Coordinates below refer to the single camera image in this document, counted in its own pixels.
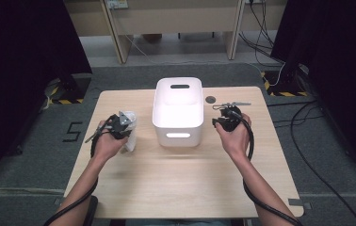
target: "small round object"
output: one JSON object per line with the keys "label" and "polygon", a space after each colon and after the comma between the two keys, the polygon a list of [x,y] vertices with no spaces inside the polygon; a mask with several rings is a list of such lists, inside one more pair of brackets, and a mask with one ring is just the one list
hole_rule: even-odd
{"label": "small round object", "polygon": [[208,96],[205,98],[205,101],[208,103],[208,104],[213,104],[216,102],[216,98],[214,96]]}

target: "floor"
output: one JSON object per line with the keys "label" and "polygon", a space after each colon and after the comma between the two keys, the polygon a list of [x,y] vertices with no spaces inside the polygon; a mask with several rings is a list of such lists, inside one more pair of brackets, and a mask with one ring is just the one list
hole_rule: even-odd
{"label": "floor", "polygon": [[[268,45],[267,40],[258,31],[243,33],[248,40],[261,45]],[[274,40],[276,31],[268,31]],[[125,64],[120,64],[110,37],[81,37],[84,50],[91,67],[124,67],[161,64],[207,64],[207,63],[277,63],[275,60],[260,53],[255,54],[242,39],[237,42],[235,59],[229,60],[222,34],[184,33],[163,34],[160,40],[149,43],[140,35],[135,35],[129,57]]]}

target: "wooden table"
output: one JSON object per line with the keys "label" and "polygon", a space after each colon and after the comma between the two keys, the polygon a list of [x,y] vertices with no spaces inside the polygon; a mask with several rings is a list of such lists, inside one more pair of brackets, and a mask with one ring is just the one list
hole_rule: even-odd
{"label": "wooden table", "polygon": [[[203,88],[204,98],[216,104],[251,102],[241,106],[251,116],[255,136],[254,166],[288,205],[299,199],[262,92],[255,87]],[[242,178],[222,149],[212,118],[219,111],[204,102],[202,142],[194,148],[165,148],[158,144],[152,112],[154,89],[104,91],[89,123],[85,139],[99,121],[119,110],[138,117],[137,147],[121,150],[105,165],[93,195],[99,199],[97,218],[254,218],[253,202],[243,190]],[[83,143],[65,195],[89,161],[90,142]],[[296,217],[302,206],[290,206]]]}

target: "white plastic bin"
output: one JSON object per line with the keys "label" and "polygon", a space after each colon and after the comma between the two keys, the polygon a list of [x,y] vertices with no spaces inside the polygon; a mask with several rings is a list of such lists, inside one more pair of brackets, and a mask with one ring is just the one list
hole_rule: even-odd
{"label": "white plastic bin", "polygon": [[194,77],[163,78],[154,95],[153,124],[166,147],[200,144],[203,123],[202,81]]}

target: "bin handle cutout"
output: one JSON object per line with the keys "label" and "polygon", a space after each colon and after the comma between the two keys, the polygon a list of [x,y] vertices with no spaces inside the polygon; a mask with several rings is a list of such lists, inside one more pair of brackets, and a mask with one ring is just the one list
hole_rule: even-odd
{"label": "bin handle cutout", "polygon": [[189,133],[167,133],[168,138],[188,138],[190,137]]}
{"label": "bin handle cutout", "polygon": [[170,86],[172,89],[189,89],[189,85],[171,85]]}

